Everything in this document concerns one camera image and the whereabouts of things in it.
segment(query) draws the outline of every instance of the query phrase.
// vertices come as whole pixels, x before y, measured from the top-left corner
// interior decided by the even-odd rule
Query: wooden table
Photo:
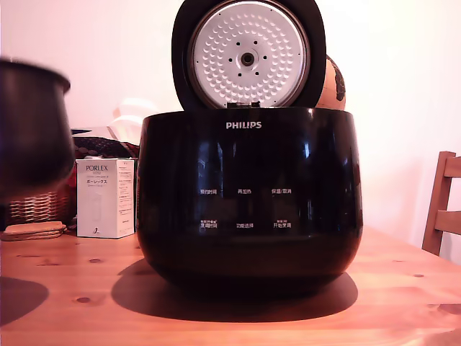
[[[135,236],[1,244],[1,345],[461,345],[461,267],[371,229],[312,298],[190,298]]]

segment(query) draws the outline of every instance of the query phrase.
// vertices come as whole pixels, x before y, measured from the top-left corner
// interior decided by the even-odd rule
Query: white box
[[[135,162],[77,161],[77,236],[118,239],[135,232]]]

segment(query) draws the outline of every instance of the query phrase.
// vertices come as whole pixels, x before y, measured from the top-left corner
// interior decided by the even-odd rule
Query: cork coaster
[[[21,240],[40,240],[40,239],[53,239],[58,238],[63,233],[61,231],[56,232],[43,232],[42,235],[29,234],[26,236],[3,236],[1,237],[2,241],[21,241]]]
[[[66,226],[60,221],[23,223],[21,225],[8,226],[3,234],[13,236],[20,234],[35,234],[46,231],[62,231]]]

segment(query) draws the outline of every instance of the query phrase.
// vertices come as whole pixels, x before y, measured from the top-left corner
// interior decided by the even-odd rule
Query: chair backrest
[[[423,250],[437,256],[440,255],[443,232],[461,235],[461,211],[447,211],[452,178],[461,178],[461,157],[442,151],[439,154],[423,240]]]

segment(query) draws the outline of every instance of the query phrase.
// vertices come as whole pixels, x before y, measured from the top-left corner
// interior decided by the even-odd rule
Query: wicker basket
[[[69,224],[76,213],[76,194],[72,188],[64,185],[57,191],[10,202],[6,226],[45,221]]]

